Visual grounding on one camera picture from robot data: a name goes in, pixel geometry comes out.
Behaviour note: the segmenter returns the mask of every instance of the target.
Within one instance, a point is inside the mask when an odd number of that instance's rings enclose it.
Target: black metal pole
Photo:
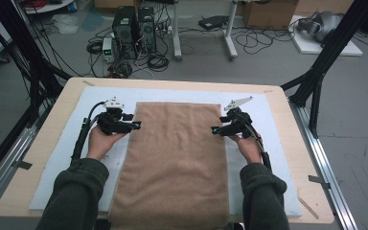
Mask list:
[[[11,0],[0,0],[0,21],[13,42],[17,45],[20,53],[35,69],[36,75],[32,76],[32,78],[36,78],[44,85],[47,91],[45,96],[57,97],[62,90],[62,86],[58,83],[52,66],[44,62],[44,56]]]
[[[290,102],[297,106],[305,106],[307,99],[314,93],[311,102],[310,130],[315,137],[318,136],[316,128],[322,81],[367,15],[368,0],[355,0],[328,39],[311,69],[303,76],[282,85],[284,90],[288,90],[300,84],[295,94],[289,97]]]

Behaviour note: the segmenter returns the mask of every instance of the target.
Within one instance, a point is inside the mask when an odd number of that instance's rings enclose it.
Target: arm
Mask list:
[[[231,136],[248,165],[241,169],[243,220],[247,230],[289,229],[283,207],[287,184],[262,164],[260,149],[253,138]]]
[[[124,136],[123,133],[106,136],[97,126],[91,130],[86,158],[73,161],[70,168],[57,176],[36,229],[92,229],[104,183],[109,176],[100,160]]]

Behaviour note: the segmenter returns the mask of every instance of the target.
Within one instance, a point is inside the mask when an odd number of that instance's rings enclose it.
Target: white board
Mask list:
[[[294,15],[291,19],[291,23],[295,22],[296,20],[303,18],[303,16],[296,16]],[[295,46],[297,47],[298,51],[301,54],[306,55],[318,55],[322,52],[322,47],[319,42],[317,42],[311,35],[307,34],[303,31],[297,31],[295,25],[295,29],[290,27],[289,30],[295,32],[294,38],[292,41],[294,42]],[[348,45],[343,49],[341,56],[354,56],[360,57],[363,53],[359,50],[359,48],[354,44],[354,42],[349,41]]]
[[[43,210],[45,208],[53,191],[53,183],[57,175],[61,171],[66,170],[70,165],[70,157],[79,136],[82,121],[88,116],[89,111],[96,103],[104,102],[112,97],[117,97],[121,103],[125,104],[125,113],[134,113],[136,103],[138,102],[221,104],[222,115],[226,115],[223,108],[226,107],[231,100],[248,98],[250,96],[253,97],[253,100],[242,105],[241,110],[249,113],[253,120],[254,128],[264,137],[264,148],[270,155],[273,172],[287,183],[288,188],[285,194],[286,214],[290,217],[301,217],[302,210],[297,198],[295,186],[288,169],[277,129],[271,116],[267,98],[264,94],[96,86],[86,87],[82,92],[80,100],[62,132],[57,146],[46,164],[30,209]],[[104,111],[104,108],[98,107],[94,111],[92,117]],[[118,141],[102,161],[109,169],[109,178],[106,181],[103,197],[99,203],[99,209],[102,212],[107,212],[109,209],[119,173],[125,160],[128,139],[129,135]],[[85,157],[87,153],[87,143],[85,144],[81,157]],[[241,216],[243,194],[239,173],[241,168],[246,165],[246,161],[240,154],[236,143],[226,137],[225,145],[228,161],[230,214]]]

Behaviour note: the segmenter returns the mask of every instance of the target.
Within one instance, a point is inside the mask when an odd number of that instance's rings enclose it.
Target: cardboard box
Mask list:
[[[245,2],[241,2],[241,1],[238,2],[235,15],[240,15],[240,16],[243,15],[244,5],[246,5]]]
[[[346,13],[354,0],[300,0],[295,15],[311,16],[315,12]]]
[[[136,9],[140,0],[94,0],[95,8],[118,8],[120,6],[134,6]]]
[[[247,28],[286,30],[297,8],[298,0],[272,0],[268,4],[247,3],[243,22]]]

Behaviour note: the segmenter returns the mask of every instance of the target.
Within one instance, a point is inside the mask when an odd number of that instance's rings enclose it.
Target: cloth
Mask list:
[[[215,229],[229,217],[220,105],[138,103],[108,219],[116,229]]]
[[[245,229],[289,229],[283,206],[286,182],[263,164],[252,163],[241,169],[241,188]]]
[[[68,170],[57,176],[36,229],[91,230],[108,176],[106,166],[97,160],[75,160]]]

